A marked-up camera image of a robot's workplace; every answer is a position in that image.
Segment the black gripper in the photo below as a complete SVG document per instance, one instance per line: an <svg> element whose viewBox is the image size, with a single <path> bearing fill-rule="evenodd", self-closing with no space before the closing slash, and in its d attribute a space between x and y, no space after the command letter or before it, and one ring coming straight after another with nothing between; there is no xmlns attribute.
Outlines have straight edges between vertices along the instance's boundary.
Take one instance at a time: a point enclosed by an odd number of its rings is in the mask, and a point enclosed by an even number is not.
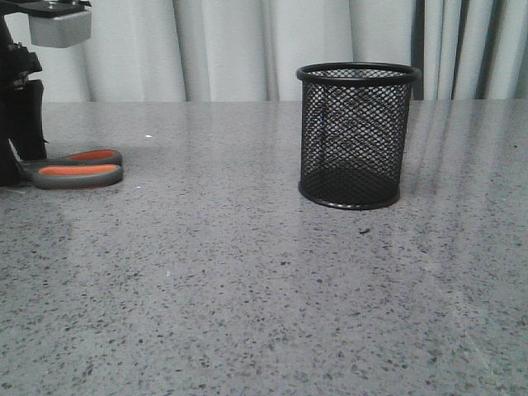
<svg viewBox="0 0 528 396"><path fill-rule="evenodd" d="M10 142L21 160L47 158L42 131L44 86L41 80L26 83L27 77L42 67L35 53L13 40L5 16L24 14L29 23L29 17L54 18L84 11L91 11L89 1L1 2L1 88L10 90L1 92L1 133L6 138L0 140L0 186L20 182Z"/></svg>

